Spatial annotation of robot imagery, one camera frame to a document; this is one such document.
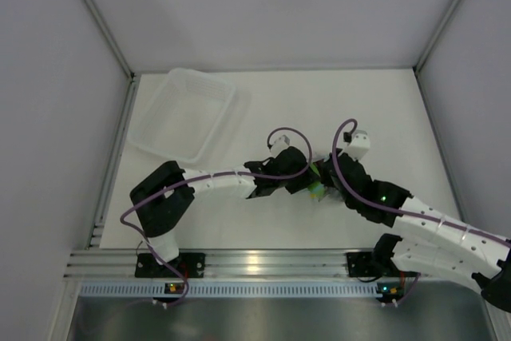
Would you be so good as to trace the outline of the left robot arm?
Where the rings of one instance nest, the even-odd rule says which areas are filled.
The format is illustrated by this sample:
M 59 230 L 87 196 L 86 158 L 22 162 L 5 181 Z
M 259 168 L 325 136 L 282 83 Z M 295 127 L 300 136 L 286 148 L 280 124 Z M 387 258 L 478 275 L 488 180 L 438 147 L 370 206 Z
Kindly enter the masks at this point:
M 153 267 L 168 277 L 180 267 L 176 226 L 193 203 L 210 196 L 254 199 L 281 188 L 294 194 L 314 184 L 317 176 L 311 160 L 290 146 L 266 160 L 215 172 L 184 169 L 176 161 L 167 161 L 132 189 L 129 197 L 153 254 Z

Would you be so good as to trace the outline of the clear zip top bag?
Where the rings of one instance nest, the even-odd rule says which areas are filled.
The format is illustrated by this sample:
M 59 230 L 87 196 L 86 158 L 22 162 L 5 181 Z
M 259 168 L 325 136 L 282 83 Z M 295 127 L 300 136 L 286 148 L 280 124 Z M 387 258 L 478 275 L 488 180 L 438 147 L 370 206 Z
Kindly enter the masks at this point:
M 341 192 L 335 187 L 333 181 L 328 179 L 328 173 L 323 169 L 323 163 L 328 160 L 326 153 L 313 153 L 311 171 L 313 182 L 307 187 L 310 198 L 314 201 L 331 200 L 343 203 Z

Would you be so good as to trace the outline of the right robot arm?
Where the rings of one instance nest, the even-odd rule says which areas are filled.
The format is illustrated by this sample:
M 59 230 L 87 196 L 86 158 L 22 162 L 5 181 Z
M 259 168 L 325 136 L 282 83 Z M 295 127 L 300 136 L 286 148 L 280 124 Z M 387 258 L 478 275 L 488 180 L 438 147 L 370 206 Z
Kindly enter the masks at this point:
M 364 219 L 385 226 L 374 246 L 376 271 L 436 276 L 510 310 L 510 240 L 447 216 L 408 190 L 374 180 L 345 153 L 317 161 L 321 181 Z

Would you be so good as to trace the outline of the fake green vegetable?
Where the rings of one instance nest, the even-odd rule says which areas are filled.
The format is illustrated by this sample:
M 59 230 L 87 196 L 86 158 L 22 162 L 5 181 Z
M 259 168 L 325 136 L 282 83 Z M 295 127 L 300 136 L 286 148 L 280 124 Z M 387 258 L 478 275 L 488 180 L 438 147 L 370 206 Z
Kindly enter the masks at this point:
M 320 172 L 314 164 L 311 164 L 310 170 L 313 181 L 307 187 L 307 189 L 313 200 L 321 201 L 321 199 L 323 199 L 325 196 L 326 192 L 325 186 L 321 182 Z

